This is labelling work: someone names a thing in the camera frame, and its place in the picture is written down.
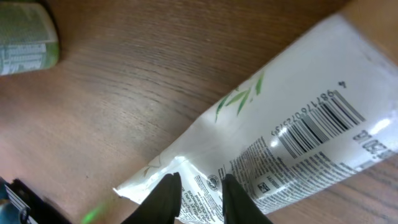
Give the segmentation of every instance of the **qr code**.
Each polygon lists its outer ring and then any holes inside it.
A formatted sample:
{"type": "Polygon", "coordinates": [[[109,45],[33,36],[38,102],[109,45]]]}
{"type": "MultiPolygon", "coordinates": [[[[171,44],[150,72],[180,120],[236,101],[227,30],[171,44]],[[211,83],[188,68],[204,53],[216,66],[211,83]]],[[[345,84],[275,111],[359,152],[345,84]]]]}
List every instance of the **qr code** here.
{"type": "Polygon", "coordinates": [[[266,183],[260,183],[259,185],[257,185],[258,187],[259,187],[259,189],[260,189],[260,191],[264,194],[264,193],[267,193],[269,190],[270,190],[270,188],[266,185],[266,183]]]}

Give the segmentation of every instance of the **round symbol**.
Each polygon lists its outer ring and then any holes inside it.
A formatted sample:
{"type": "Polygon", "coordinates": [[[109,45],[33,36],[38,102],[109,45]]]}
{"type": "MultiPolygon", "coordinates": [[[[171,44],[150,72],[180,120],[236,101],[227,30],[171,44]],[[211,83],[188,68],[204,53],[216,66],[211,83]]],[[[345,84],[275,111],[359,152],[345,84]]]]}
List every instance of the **round symbol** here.
{"type": "Polygon", "coordinates": [[[211,190],[217,191],[220,186],[220,180],[216,175],[210,175],[207,177],[207,185],[211,190]]]}

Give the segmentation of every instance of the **green jar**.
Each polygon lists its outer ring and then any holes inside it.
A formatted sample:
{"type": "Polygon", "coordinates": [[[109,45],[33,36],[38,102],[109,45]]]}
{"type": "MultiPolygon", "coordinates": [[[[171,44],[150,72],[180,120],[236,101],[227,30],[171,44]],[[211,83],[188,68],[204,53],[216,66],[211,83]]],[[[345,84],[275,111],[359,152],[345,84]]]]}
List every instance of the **green jar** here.
{"type": "Polygon", "coordinates": [[[57,32],[41,4],[0,0],[0,75],[50,68],[59,55],[57,32]]]}

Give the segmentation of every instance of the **table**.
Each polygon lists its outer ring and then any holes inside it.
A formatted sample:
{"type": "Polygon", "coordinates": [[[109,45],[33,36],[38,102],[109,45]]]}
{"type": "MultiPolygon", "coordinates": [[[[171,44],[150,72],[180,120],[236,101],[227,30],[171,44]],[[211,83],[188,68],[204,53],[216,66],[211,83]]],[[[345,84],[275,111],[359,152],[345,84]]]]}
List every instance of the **table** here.
{"type": "MultiPolygon", "coordinates": [[[[73,223],[136,207],[112,188],[344,0],[49,0],[62,58],[0,78],[0,175],[73,223]]],[[[275,223],[398,223],[398,157],[269,215],[275,223]]]]}

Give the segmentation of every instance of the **black and white barcode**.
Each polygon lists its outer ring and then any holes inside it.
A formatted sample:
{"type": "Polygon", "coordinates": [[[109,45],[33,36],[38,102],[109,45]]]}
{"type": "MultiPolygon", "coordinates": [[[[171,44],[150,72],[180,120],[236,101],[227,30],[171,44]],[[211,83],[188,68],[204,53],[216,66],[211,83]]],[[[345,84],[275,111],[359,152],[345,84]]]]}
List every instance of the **black and white barcode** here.
{"type": "Polygon", "coordinates": [[[284,128],[278,138],[296,159],[364,121],[365,119],[335,90],[333,97],[284,128]]]}

